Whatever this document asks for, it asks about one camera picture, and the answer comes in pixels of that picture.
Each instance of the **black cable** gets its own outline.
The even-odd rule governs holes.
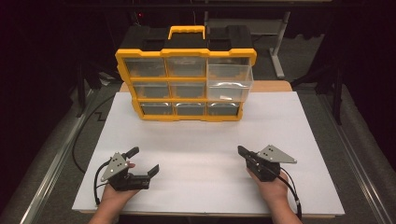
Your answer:
[[[84,129],[85,124],[87,124],[87,122],[88,122],[88,120],[90,119],[90,117],[96,112],[96,110],[97,110],[100,106],[104,105],[108,100],[110,100],[110,99],[113,98],[114,96],[115,96],[115,95],[112,95],[112,96],[106,98],[101,104],[99,104],[99,105],[91,112],[91,114],[90,114],[90,115],[84,120],[84,122],[82,123],[81,127],[80,127],[79,130],[78,130],[78,133],[77,133],[77,135],[76,135],[76,138],[75,138],[75,140],[74,140],[74,142],[73,142],[73,147],[72,147],[72,158],[73,158],[73,162],[74,162],[74,164],[77,166],[77,168],[78,168],[83,174],[85,174],[86,171],[83,170],[83,169],[78,165],[77,160],[76,160],[76,144],[77,144],[77,140],[78,140],[79,136],[81,135],[81,132],[82,132],[82,130]]]
[[[297,193],[296,186],[294,185],[294,181],[293,181],[293,178],[291,178],[291,175],[285,169],[283,169],[282,167],[280,167],[280,169],[282,169],[282,171],[285,172],[286,175],[289,177],[289,179],[291,181],[291,184],[293,185],[294,192]]]
[[[303,218],[303,214],[302,214],[302,207],[301,207],[301,203],[300,203],[300,199],[297,196],[297,193],[294,191],[294,189],[292,188],[292,186],[289,184],[289,182],[287,180],[285,180],[284,178],[282,178],[282,176],[277,176],[278,179],[280,179],[283,183],[285,183],[288,188],[290,189],[293,197],[294,197],[294,201],[297,204],[297,217],[302,220]]]
[[[289,175],[289,173],[281,168],[283,171],[285,171],[285,173],[290,177],[291,183],[293,184],[293,187],[289,184],[289,182],[287,180],[285,180],[284,178],[282,178],[282,176],[275,174],[270,168],[266,167],[266,166],[262,166],[263,168],[265,168],[268,172],[270,172],[271,174],[273,174],[274,176],[276,176],[279,180],[281,180],[284,184],[286,184],[286,186],[288,186],[288,188],[290,189],[291,194],[294,197],[294,201],[296,202],[297,205],[297,214],[296,216],[302,220],[303,218],[303,211],[302,211],[302,207],[301,207],[301,203],[300,203],[300,199],[298,198],[297,192],[295,191],[295,186],[294,186],[294,182],[291,179],[291,176]]]
[[[103,169],[103,167],[107,166],[110,163],[110,161],[111,161],[111,158],[110,158],[110,160],[108,160],[107,162],[103,163],[99,167],[99,169],[96,171],[95,179],[93,180],[93,196],[95,197],[96,205],[100,204],[100,199],[98,198],[98,192],[97,192],[97,189],[99,188],[99,186],[96,187],[97,182],[98,182],[98,176],[99,176],[100,171]]]
[[[96,186],[96,188],[99,189],[100,187],[102,187],[102,186],[104,186],[104,185],[108,185],[108,183],[105,183],[105,184],[101,184],[101,185],[99,185],[99,186]]]

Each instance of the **gray metal bracket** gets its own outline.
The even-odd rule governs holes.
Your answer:
[[[111,158],[110,164],[107,166],[105,172],[102,175],[101,181],[105,182],[110,177],[118,174],[119,172],[128,168],[128,163],[121,156],[119,152],[116,152],[114,156]]]
[[[260,158],[270,162],[297,163],[297,160],[295,160],[293,157],[272,145],[268,145],[263,150],[258,152],[257,155]]]

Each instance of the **storage organizer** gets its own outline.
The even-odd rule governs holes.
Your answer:
[[[130,27],[116,58],[141,119],[240,120],[256,62],[246,26]]]

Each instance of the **white paper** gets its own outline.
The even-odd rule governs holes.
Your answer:
[[[269,144],[297,160],[281,166],[294,180],[304,215],[345,213],[295,92],[252,92],[242,119],[224,122],[141,120],[133,111],[130,93],[117,93],[73,209],[95,210],[92,184],[98,167],[116,151],[139,147],[130,172],[146,174],[156,164],[160,172],[124,212],[269,214],[245,159],[237,153],[237,146],[260,151]],[[289,199],[296,211],[291,194]]]

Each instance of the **hand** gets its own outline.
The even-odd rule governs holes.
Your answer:
[[[260,179],[255,176],[248,168],[247,172],[256,182],[257,186],[259,187],[260,195],[268,204],[268,206],[271,206],[272,203],[288,201],[288,187],[280,179],[276,178],[271,182],[261,182]],[[288,181],[288,177],[285,173],[280,172],[280,177]]]
[[[135,167],[133,163],[129,163],[128,161],[127,163],[129,168]],[[113,187],[107,184],[102,195],[102,201],[89,224],[112,223],[119,215],[125,204],[127,204],[128,201],[139,192],[139,190],[140,189],[116,191]]]
[[[272,220],[275,224],[300,224],[299,218],[291,211],[288,201],[288,186],[276,178],[271,182],[261,182],[248,168],[247,172],[254,179],[259,187],[260,195],[265,200],[271,211]],[[280,172],[280,176],[288,181],[285,173]]]

